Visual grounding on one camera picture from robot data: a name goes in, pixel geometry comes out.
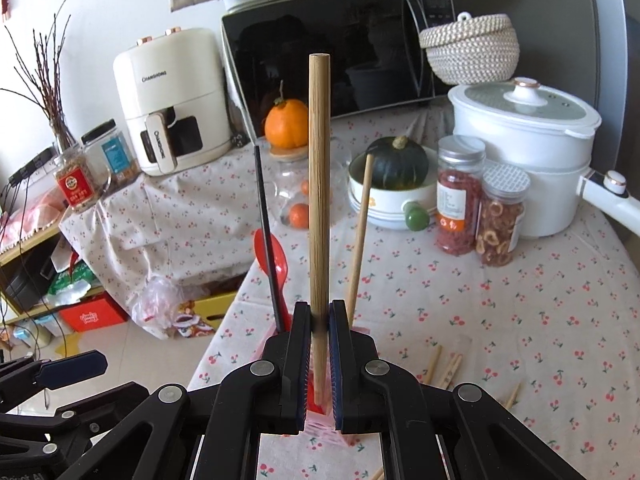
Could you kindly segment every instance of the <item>green bowl handle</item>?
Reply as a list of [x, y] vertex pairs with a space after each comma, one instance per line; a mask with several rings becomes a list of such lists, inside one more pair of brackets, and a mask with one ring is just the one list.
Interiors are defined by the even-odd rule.
[[407, 202], [402, 207], [404, 223], [411, 231], [422, 231], [429, 225], [429, 213], [417, 202]]

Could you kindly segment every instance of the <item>red box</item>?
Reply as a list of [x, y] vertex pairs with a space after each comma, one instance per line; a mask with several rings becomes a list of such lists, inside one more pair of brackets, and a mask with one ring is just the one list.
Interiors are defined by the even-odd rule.
[[76, 332], [124, 323], [128, 318], [127, 313], [106, 292], [60, 310], [60, 316]]

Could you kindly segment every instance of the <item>white wall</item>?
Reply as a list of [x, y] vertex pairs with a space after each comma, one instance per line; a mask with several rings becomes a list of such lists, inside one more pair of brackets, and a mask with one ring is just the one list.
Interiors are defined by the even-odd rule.
[[[31, 29], [47, 32], [63, 0], [11, 0], [6, 23], [25, 62], [33, 62]], [[166, 28], [209, 27], [219, 33], [222, 2], [207, 2], [175, 13], [169, 0], [66, 0], [71, 14], [62, 60], [62, 102], [71, 133], [79, 139], [99, 123], [115, 118], [125, 127], [113, 79], [113, 59], [137, 38]], [[0, 87], [25, 91], [14, 72], [14, 51], [0, 30]], [[0, 92], [0, 186], [9, 175], [52, 142], [44, 114], [25, 99]]]

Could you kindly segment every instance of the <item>microwave oven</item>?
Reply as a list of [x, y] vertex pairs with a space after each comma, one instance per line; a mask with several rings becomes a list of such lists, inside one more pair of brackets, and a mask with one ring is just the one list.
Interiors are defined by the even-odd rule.
[[285, 98], [308, 101], [308, 56], [316, 52], [331, 55], [332, 117], [446, 95], [418, 34], [454, 19], [452, 0], [241, 4], [222, 17], [235, 144], [264, 134], [281, 81]]

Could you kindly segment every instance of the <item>glass jar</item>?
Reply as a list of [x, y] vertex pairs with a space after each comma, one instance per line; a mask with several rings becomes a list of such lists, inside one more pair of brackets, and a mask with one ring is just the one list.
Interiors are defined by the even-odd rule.
[[[273, 199], [270, 209], [281, 224], [293, 229], [308, 229], [309, 218], [309, 158], [305, 150], [297, 155], [280, 155], [273, 150], [270, 181]], [[337, 137], [330, 140], [330, 219], [334, 222], [336, 213], [346, 207], [347, 168], [351, 162], [351, 152]]]
[[438, 142], [438, 233], [436, 245], [460, 256], [474, 250], [482, 195], [485, 146], [476, 137], [448, 136]]
[[109, 192], [129, 185], [140, 174], [140, 167], [127, 145], [122, 131], [111, 119], [82, 136], [88, 163], [103, 186], [111, 174]]
[[94, 180], [86, 156], [79, 144], [74, 144], [58, 155], [53, 176], [64, 193], [72, 211], [89, 209], [100, 198], [100, 187]]
[[492, 164], [484, 172], [476, 237], [476, 251], [484, 265], [502, 267], [513, 260], [530, 185], [529, 175], [509, 164]]

